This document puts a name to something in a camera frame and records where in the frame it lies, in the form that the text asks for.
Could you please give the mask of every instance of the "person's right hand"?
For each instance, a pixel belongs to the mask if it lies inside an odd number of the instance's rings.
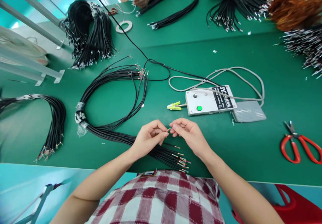
[[[194,154],[202,159],[207,153],[212,152],[198,124],[185,118],[179,118],[170,123],[170,133],[173,137],[183,137]]]

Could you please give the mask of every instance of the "sticker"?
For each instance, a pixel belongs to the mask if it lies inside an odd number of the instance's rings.
[[[139,178],[144,178],[144,177],[154,177],[157,171],[148,171],[145,173],[142,173],[142,175]]]
[[[227,88],[225,86],[213,87],[212,90],[228,95]],[[214,92],[214,97],[216,100],[218,110],[234,108],[229,97],[220,95]]]

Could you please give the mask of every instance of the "green table surface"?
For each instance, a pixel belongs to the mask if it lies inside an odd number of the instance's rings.
[[[150,81],[145,106],[117,131],[136,135],[142,125],[154,119],[160,119],[167,126],[177,118],[188,118],[198,123],[211,148],[244,179],[322,186],[322,166],[311,162],[303,147],[299,145],[302,157],[300,164],[287,161],[280,151],[281,140],[288,133],[283,121],[289,120],[294,122],[300,134],[321,145],[322,131],[318,130],[318,123],[322,118],[319,111],[322,102],[319,92],[322,86],[319,80],[310,76],[313,70],[301,69],[303,57],[293,57],[291,53],[284,51],[283,46],[273,46],[281,41],[279,37],[283,33],[276,30],[270,21],[247,21],[239,16],[244,30],[242,33],[227,33],[213,23],[208,29],[206,13],[218,0],[200,0],[192,12],[168,27],[153,31],[147,26],[147,23],[160,20],[182,9],[191,1],[165,0],[140,17],[135,17],[135,14],[123,16],[120,13],[116,15],[116,19],[119,22],[123,19],[131,20],[133,28],[128,32],[129,37],[149,58],[173,68],[202,76],[207,76],[217,69],[233,66],[243,66],[257,73],[265,84],[263,111],[267,120],[233,125],[229,112],[188,116],[186,109],[169,111],[166,109],[168,104],[176,101],[185,102],[185,93],[171,89],[168,81]],[[123,3],[121,7],[128,12],[133,9],[130,3]],[[129,54],[133,59],[127,58],[117,65],[143,65],[145,62],[144,56],[124,34],[118,34],[114,29],[112,34],[120,54],[82,71],[68,69],[59,84],[53,84],[52,78],[46,77],[40,87],[35,87],[33,81],[8,81],[19,77],[0,71],[3,97],[40,93],[57,97],[66,106],[64,146],[48,161],[40,161],[38,165],[97,169],[129,148],[125,144],[106,141],[91,133],[78,137],[77,124],[74,121],[77,102],[87,86],[107,64]],[[61,70],[71,66],[72,60],[67,50],[58,53],[53,45],[50,49],[43,47],[51,53],[49,59],[52,69]],[[167,71],[157,65],[148,64],[147,70],[150,79],[160,79],[167,75]],[[260,83],[253,75],[242,70],[237,72],[260,89]],[[171,75],[183,74],[172,71]],[[246,83],[231,73],[221,74],[216,78],[216,82],[230,85],[234,96],[257,97]],[[176,88],[184,89],[195,82],[174,79],[172,83]],[[113,122],[123,117],[133,102],[134,90],[130,81],[105,84],[95,91],[88,101],[87,118],[94,125]],[[7,108],[0,116],[0,161],[35,164],[33,161],[45,142],[50,121],[50,108],[41,100],[23,102]],[[180,146],[181,152],[191,160],[189,174],[211,177],[182,138],[170,136],[167,142]],[[287,147],[287,152],[293,156],[290,146]],[[146,156],[134,163],[129,171],[144,172],[164,168],[165,165]]]

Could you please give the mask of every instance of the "scissors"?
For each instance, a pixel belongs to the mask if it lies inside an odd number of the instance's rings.
[[[118,14],[118,12],[117,12],[117,8],[111,8],[111,9],[110,9],[110,13],[109,13],[109,12],[107,12],[107,14],[108,14],[108,15],[111,15],[111,14]]]
[[[290,121],[290,125],[288,125],[286,122],[284,122],[287,126],[287,128],[289,129],[289,131],[291,132],[291,135],[286,135],[285,138],[283,139],[282,143],[281,143],[281,151],[282,151],[282,154],[284,155],[284,157],[294,163],[294,164],[298,164],[299,162],[301,162],[301,157],[300,157],[300,153],[299,153],[299,149],[296,145],[296,143],[293,141],[294,138],[297,138],[301,144],[303,145],[304,149],[305,149],[305,152],[306,154],[309,156],[309,158],[316,164],[322,164],[322,148],[320,146],[318,146],[316,143],[314,143],[312,140],[310,140],[309,138],[303,136],[303,135],[299,135],[295,132],[294,130],[294,126],[293,126],[293,123],[292,121]],[[286,150],[285,150],[285,146],[287,144],[287,142],[291,140],[291,144],[292,144],[292,148],[293,148],[293,151],[294,151],[294,155],[295,155],[295,160],[292,160],[290,159],[290,157],[287,155],[286,153]],[[313,145],[313,147],[319,152],[319,155],[320,155],[320,161],[317,161],[312,152],[310,151],[309,149],[309,146],[307,145],[308,142],[309,144]]]

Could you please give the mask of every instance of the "red chair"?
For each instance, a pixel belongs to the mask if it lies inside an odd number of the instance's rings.
[[[287,187],[275,185],[285,205],[272,205],[285,224],[322,224],[322,210],[303,196]],[[233,207],[232,215],[240,224],[244,224]]]

